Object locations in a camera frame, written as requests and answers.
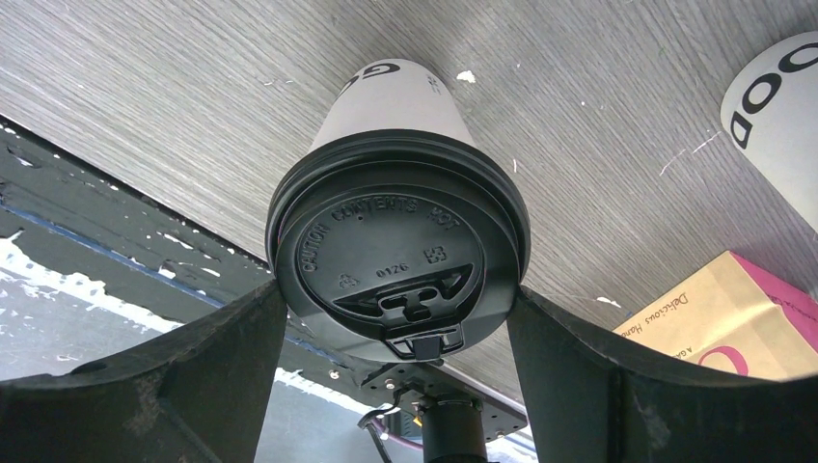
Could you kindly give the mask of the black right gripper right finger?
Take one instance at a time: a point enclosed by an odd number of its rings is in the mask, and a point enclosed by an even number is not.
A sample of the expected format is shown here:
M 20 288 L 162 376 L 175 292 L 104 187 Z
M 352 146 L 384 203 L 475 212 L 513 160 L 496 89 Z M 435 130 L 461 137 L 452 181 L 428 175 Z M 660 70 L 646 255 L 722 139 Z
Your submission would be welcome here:
M 506 322 L 543 462 L 813 462 L 817 380 L 701 367 L 522 287 Z

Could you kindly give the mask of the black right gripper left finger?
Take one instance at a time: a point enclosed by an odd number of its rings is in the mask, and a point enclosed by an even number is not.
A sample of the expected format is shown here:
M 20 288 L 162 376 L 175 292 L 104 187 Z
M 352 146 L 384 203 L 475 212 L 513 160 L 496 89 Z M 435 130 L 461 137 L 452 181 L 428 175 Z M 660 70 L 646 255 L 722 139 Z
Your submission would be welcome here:
M 1 385 L 5 462 L 251 462 L 286 330 L 275 282 L 116 354 Z

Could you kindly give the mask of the white paper coffee cup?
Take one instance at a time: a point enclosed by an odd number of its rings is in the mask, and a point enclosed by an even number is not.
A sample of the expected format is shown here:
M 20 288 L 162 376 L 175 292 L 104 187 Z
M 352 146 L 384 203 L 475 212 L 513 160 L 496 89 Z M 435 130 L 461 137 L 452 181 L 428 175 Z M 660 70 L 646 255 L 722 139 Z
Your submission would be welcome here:
M 733 145 L 817 228 L 817 33 L 753 58 L 725 91 L 721 122 Z

